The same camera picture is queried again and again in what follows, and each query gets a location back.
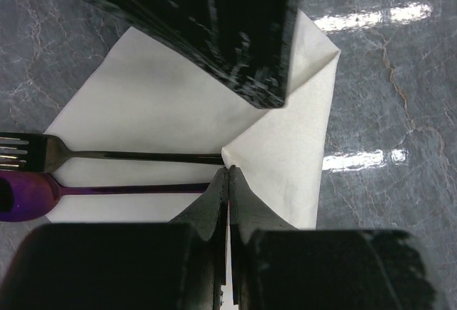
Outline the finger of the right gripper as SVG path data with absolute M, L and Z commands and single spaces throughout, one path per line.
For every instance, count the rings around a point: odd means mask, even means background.
M 84 0 L 192 61 L 259 109 L 286 103 L 300 0 Z

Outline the white paper napkin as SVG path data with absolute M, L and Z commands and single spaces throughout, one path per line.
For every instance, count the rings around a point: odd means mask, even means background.
M 340 54 L 326 27 L 300 13 L 286 105 L 263 110 L 132 28 L 47 133 L 78 151 L 220 154 L 281 218 L 314 229 Z

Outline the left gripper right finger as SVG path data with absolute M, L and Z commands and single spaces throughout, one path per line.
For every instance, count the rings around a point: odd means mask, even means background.
M 300 230 L 229 170 L 233 301 L 240 309 L 447 309 L 418 239 L 401 230 Z

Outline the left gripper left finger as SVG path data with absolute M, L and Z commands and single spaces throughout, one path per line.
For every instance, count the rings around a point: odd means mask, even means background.
M 229 172 L 164 223 L 34 229 L 1 284 L 3 309 L 219 309 Z

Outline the black metal fork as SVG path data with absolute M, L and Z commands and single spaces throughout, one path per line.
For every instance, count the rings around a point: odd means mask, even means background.
M 162 161 L 188 164 L 224 164 L 220 154 L 170 154 L 122 151 L 72 151 L 57 136 L 17 132 L 1 133 L 1 169 L 52 173 L 69 159 Z

